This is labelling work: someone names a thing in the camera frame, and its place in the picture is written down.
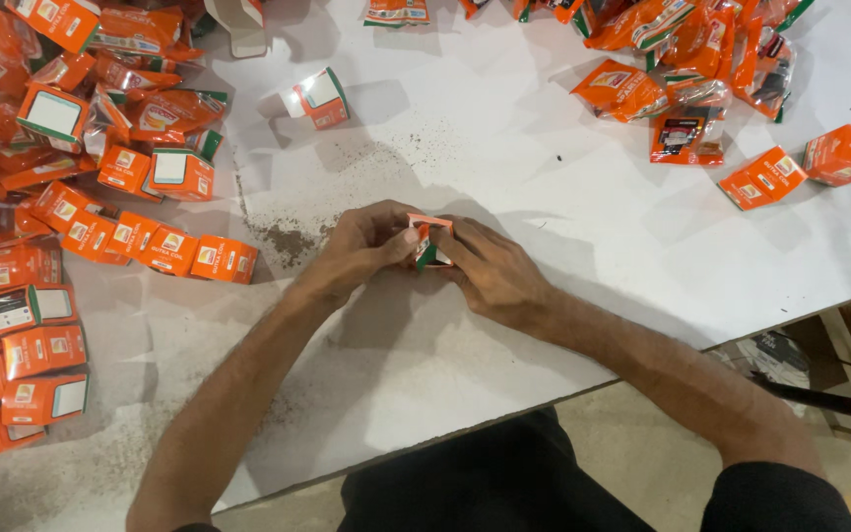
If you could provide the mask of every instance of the white table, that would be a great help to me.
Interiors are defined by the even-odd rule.
[[[786,33],[800,54],[786,123],[736,103],[722,168],[651,165],[646,124],[589,115],[567,92],[607,54],[544,13],[518,25],[496,2],[472,22],[454,0],[430,8],[433,26],[393,31],[363,28],[363,2],[273,0],[267,57],[232,61],[224,33],[206,39],[211,69],[192,85],[231,92],[219,199],[124,206],[257,243],[257,284],[67,258],[89,411],[0,456],[0,530],[119,530],[171,417],[337,213],[374,200],[477,218],[557,285],[697,347],[851,299],[851,186],[806,183],[742,213],[714,185],[777,143],[799,151],[851,122],[851,4],[817,3]],[[257,112],[326,66],[356,115],[347,127],[315,133]],[[300,232],[279,240],[291,253],[270,237],[285,231]],[[469,314],[433,275],[384,274],[306,348],[217,509],[612,379]]]

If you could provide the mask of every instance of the forearm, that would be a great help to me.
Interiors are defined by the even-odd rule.
[[[561,293],[535,336],[592,357],[685,428],[714,444],[724,466],[773,461],[822,476],[806,428],[789,407],[697,350]]]
[[[278,387],[332,307],[288,294],[166,429],[137,491],[130,531],[208,522]]]

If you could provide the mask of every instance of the hand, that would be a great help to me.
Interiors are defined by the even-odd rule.
[[[459,216],[455,237],[432,230],[429,237],[456,267],[440,273],[455,281],[468,308],[505,327],[541,338],[552,303],[561,292],[544,279],[524,248],[490,227]]]
[[[340,215],[330,242],[294,283],[292,292],[320,297],[340,308],[381,268],[407,259],[419,236],[407,213],[419,209],[385,199]]]

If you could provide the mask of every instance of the left hand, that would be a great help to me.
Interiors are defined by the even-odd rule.
[[[381,268],[409,257],[419,243],[408,213],[422,214],[392,199],[345,211],[330,242],[294,282],[292,293],[321,298],[340,308]]]

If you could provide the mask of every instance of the right hand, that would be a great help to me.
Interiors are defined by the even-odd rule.
[[[431,230],[429,238],[455,266],[439,272],[461,288],[468,308],[505,327],[540,338],[561,292],[517,243],[471,218],[452,221],[455,236]]]

